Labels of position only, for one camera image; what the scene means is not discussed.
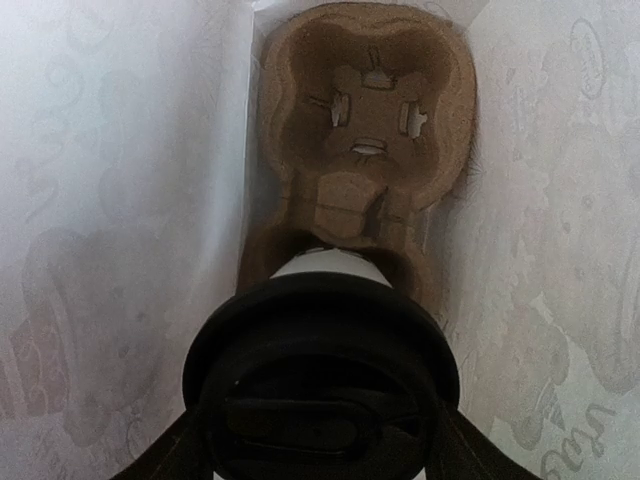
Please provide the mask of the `white paper bag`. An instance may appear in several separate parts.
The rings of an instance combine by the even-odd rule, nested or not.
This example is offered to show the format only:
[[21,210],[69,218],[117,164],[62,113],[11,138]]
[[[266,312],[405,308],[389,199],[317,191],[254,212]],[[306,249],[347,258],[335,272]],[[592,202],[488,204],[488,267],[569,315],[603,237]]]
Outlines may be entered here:
[[[275,209],[266,36],[306,1],[1,5],[1,475],[106,479]],[[423,1],[478,117],[421,217],[463,413],[544,479],[639,475],[639,5]]]

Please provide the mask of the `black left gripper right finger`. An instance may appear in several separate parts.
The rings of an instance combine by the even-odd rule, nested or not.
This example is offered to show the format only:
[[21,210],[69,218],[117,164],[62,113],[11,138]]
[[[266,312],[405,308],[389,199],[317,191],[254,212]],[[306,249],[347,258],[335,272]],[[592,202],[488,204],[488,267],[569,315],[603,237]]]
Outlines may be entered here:
[[529,479],[530,472],[501,452],[455,406],[441,402],[434,436],[435,479]]

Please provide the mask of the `cardboard cup carrier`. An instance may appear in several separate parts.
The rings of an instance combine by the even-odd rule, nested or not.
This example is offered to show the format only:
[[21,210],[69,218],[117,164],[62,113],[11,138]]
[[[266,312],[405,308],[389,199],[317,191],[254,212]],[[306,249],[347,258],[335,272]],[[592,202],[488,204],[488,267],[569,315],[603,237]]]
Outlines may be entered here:
[[334,247],[436,313],[439,270],[419,228],[470,156],[476,77],[462,34],[413,6],[327,3],[274,29],[260,66],[258,154],[277,207],[248,237],[239,288]]

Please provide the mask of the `black cup lid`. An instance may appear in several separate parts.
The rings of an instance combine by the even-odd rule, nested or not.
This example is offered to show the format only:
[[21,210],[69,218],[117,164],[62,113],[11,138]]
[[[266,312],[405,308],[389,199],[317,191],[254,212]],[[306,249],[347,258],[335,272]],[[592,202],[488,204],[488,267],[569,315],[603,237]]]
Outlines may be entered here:
[[460,381],[416,302],[355,275],[302,273],[222,304],[189,349],[182,392],[225,479],[411,479]]

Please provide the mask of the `white paper cup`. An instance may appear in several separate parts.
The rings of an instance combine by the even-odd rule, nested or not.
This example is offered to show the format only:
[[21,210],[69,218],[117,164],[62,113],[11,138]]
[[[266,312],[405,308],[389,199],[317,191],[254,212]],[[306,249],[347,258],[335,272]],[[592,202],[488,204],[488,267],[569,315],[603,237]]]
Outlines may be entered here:
[[392,287],[369,259],[359,253],[338,248],[317,247],[301,252],[281,266],[272,278],[302,273],[351,275]]

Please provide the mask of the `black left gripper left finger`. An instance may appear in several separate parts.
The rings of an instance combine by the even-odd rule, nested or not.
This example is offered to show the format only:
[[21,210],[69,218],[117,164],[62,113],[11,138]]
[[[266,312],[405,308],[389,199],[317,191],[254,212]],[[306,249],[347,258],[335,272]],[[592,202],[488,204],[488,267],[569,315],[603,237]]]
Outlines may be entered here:
[[193,410],[186,410],[131,465],[112,479],[199,479],[200,440],[194,417]]

